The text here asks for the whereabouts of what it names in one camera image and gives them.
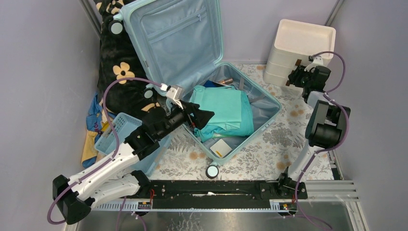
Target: wall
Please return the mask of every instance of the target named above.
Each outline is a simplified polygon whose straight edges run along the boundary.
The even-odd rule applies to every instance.
[[[99,39],[78,0],[14,0],[0,12],[0,230],[60,231],[46,219],[51,183],[81,170]]]
[[[266,63],[281,19],[323,25],[335,3],[336,0],[220,0],[224,60]]]
[[[331,95],[351,108],[339,159],[371,231],[407,229],[407,11],[406,0],[347,0],[333,23],[347,71]],[[342,68],[338,59],[329,67],[328,89]]]

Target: suitcase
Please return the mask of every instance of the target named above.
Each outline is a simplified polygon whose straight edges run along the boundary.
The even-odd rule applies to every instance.
[[[226,78],[233,78],[232,85],[248,95],[255,132],[249,137],[222,138],[232,148],[223,157],[210,150],[220,138],[202,143],[188,126],[184,126],[213,160],[207,176],[210,171],[209,177],[216,176],[218,168],[214,172],[214,167],[229,161],[274,122],[281,104],[235,66],[222,62],[224,47],[218,0],[138,0],[123,6],[114,19],[123,22],[147,78],[182,87],[182,100],[190,99],[194,86]]]

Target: teal cloth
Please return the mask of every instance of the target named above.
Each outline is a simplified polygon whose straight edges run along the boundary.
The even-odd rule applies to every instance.
[[[202,142],[211,138],[249,136],[254,132],[252,110],[245,92],[227,88],[194,88],[190,102],[199,104],[201,110],[215,112],[216,117],[215,124],[210,120],[202,130],[194,129],[194,135]],[[228,125],[224,125],[223,120],[227,120]]]

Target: small white box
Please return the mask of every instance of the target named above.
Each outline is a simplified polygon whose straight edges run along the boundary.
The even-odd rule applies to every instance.
[[[296,69],[298,59],[302,60],[302,65],[308,65],[310,55],[334,51],[335,37],[333,27],[282,19],[269,54],[264,81],[274,85],[286,83],[288,75]],[[333,54],[323,54],[321,57],[323,63],[328,65]]]

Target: plastic basket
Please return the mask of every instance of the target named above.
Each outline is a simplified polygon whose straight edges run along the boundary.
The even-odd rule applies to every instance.
[[[131,117],[125,113],[119,113],[116,118],[113,120],[114,128],[119,136],[119,142],[122,143],[125,141],[125,138],[131,134],[136,128],[142,125],[142,122],[139,119]],[[131,166],[135,170],[141,170],[146,174],[146,176],[151,176],[160,159],[163,156],[163,153],[166,151],[171,141],[171,135],[163,138],[159,144],[160,148],[155,152],[139,161],[138,163]],[[112,133],[112,130],[109,128],[106,130],[99,140],[95,143],[95,149],[101,152],[102,154],[109,154],[113,152],[116,148],[115,137]]]

